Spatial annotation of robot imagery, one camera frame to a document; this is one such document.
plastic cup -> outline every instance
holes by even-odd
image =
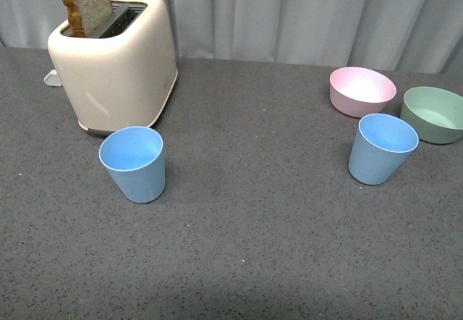
[[[349,159],[350,174],[366,185],[379,185],[416,149],[418,134],[405,121],[369,114],[358,124]]]
[[[123,194],[135,203],[159,197],[166,185],[162,137],[149,127],[127,127],[100,146],[100,161]]]

curtain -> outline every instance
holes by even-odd
[[[179,56],[461,73],[463,0],[164,0]],[[46,49],[61,0],[1,0],[0,42]]]

bowl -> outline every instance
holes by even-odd
[[[400,118],[421,140],[450,144],[463,136],[463,97],[442,88],[410,88],[404,94]]]
[[[366,68],[339,68],[330,76],[331,103],[351,117],[381,112],[396,92],[386,76]]]

bowl rim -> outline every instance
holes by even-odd
[[[450,90],[445,90],[443,88],[439,88],[439,87],[433,87],[433,86],[416,86],[416,87],[412,87],[412,88],[409,88],[405,93],[404,93],[404,105],[416,116],[418,117],[419,119],[421,119],[422,121],[425,121],[427,123],[429,123],[430,125],[433,125],[433,126],[436,126],[436,127],[439,127],[439,128],[443,128],[445,130],[455,130],[455,131],[460,131],[460,130],[463,130],[463,122],[458,126],[458,127],[447,127],[447,126],[443,126],[442,124],[440,123],[435,123],[435,122],[431,122],[429,121],[428,119],[420,116],[419,114],[416,113],[416,111],[410,107],[409,103],[407,102],[407,97],[410,95],[410,94],[413,94],[415,91],[419,91],[419,90],[434,90],[436,92],[439,92],[441,94],[445,94],[447,96],[452,96],[453,98],[455,98],[456,100],[460,101],[461,102],[461,105],[462,105],[462,108],[463,108],[463,97],[460,96],[459,94],[455,93],[455,92],[452,92]]]
[[[380,101],[366,101],[366,100],[359,100],[357,98],[354,98],[354,97],[350,96],[349,94],[345,94],[345,93],[341,92],[339,90],[339,88],[337,88],[335,85],[333,85],[333,77],[334,77],[334,75],[339,74],[339,72],[342,72],[342,71],[345,71],[345,70],[361,70],[361,71],[364,71],[364,72],[373,73],[374,75],[385,78],[386,81],[388,81],[391,84],[393,90],[390,90],[391,94],[388,95],[387,99],[383,99],[383,100],[380,100]],[[368,69],[368,68],[364,68],[364,67],[340,67],[340,68],[334,70],[330,74],[330,86],[331,86],[331,88],[333,88],[336,92],[338,92],[343,97],[346,97],[348,99],[352,99],[353,101],[358,101],[360,103],[367,103],[367,104],[384,104],[384,103],[388,103],[389,101],[394,99],[394,97],[397,94],[397,87],[389,77],[385,76],[384,74],[381,74],[380,72],[377,72],[376,70],[372,70],[372,69]]]

toaster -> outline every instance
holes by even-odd
[[[113,12],[88,38],[68,21],[48,37],[48,52],[79,125],[108,135],[159,118],[178,70],[163,0],[111,0]]]

